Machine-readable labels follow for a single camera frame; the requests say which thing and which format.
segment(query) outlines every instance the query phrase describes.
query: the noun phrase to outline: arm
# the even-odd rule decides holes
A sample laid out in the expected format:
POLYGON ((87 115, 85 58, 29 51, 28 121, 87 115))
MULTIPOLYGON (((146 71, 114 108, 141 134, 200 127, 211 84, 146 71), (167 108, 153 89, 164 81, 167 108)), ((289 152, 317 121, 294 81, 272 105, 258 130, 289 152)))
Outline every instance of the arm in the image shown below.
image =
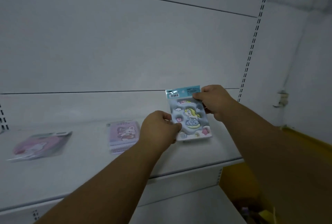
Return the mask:
POLYGON ((232 99, 219 85, 194 98, 222 121, 262 191, 287 223, 332 223, 332 165, 232 99))
POLYGON ((83 184, 36 223, 128 223, 160 155, 181 124, 155 111, 144 120, 139 141, 83 184))

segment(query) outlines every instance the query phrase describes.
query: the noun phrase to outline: plastic packaging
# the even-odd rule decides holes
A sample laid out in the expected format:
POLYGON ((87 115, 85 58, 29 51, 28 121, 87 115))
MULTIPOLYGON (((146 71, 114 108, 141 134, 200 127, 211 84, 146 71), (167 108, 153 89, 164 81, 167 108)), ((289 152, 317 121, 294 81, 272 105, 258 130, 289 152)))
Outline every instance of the plastic packaging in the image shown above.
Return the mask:
POLYGON ((133 146, 139 139, 139 124, 136 121, 109 123, 109 146, 111 154, 121 154, 133 146))
POLYGON ((58 155, 71 134, 72 131, 32 135, 14 147, 14 156, 9 161, 24 161, 58 155))
POLYGON ((182 129, 177 141, 209 138, 212 136, 208 118, 201 101, 193 98, 193 93, 200 92, 200 86, 166 90, 171 108, 172 122, 181 123, 182 129))

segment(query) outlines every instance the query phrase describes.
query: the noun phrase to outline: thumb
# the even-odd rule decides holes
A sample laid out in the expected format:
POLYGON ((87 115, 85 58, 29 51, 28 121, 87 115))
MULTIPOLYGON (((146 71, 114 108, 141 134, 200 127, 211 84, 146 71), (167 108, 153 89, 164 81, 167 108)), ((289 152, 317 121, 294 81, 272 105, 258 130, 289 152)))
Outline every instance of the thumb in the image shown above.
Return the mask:
POLYGON ((200 93, 193 93, 193 97, 196 99, 196 100, 203 100, 204 97, 205 97, 205 93, 203 92, 200 92, 200 93))
POLYGON ((176 130, 176 133, 178 133, 182 129, 182 124, 181 123, 175 123, 175 124, 172 125, 172 127, 176 130))

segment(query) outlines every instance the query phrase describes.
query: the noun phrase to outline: purple notebook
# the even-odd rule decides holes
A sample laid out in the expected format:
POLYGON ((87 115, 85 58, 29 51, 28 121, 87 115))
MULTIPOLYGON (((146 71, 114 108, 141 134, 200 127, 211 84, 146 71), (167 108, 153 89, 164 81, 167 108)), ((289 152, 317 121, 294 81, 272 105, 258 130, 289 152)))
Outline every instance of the purple notebook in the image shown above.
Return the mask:
POLYGON ((110 123, 110 146, 137 142, 139 139, 139 125, 136 121, 120 121, 110 123))

